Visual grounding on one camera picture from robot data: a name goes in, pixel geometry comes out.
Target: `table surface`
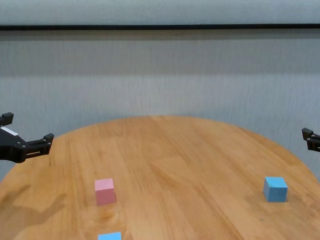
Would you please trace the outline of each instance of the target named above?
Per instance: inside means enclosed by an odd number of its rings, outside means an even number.
[[[266,202],[266,176],[284,177],[287,202]],[[106,178],[116,203],[96,206],[94,182]],[[319,240],[320,187],[273,141],[182,116],[74,130],[0,183],[1,240],[96,240],[113,232],[123,240]]]

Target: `round wooden table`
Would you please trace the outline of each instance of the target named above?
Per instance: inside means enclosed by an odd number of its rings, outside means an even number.
[[[267,202],[266,176],[285,203]],[[96,206],[95,180],[116,203]],[[54,140],[0,183],[1,240],[319,240],[320,187],[271,140],[234,125],[178,116],[132,117]]]

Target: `wooden block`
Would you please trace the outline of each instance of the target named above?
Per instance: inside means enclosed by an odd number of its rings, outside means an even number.
[[[268,202],[286,202],[287,192],[288,186],[283,177],[267,176],[264,179],[263,193]]]
[[[98,236],[98,240],[121,240],[121,232],[101,234]]]
[[[96,180],[95,200],[98,206],[112,204],[116,201],[114,181],[112,178]]]

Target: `wall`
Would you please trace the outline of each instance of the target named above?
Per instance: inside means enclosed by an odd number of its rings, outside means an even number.
[[[192,115],[258,132],[320,179],[320,30],[0,32],[0,112],[26,140],[116,118]],[[0,161],[0,179],[12,167]]]
[[[1,0],[0,25],[318,24],[319,0]]]

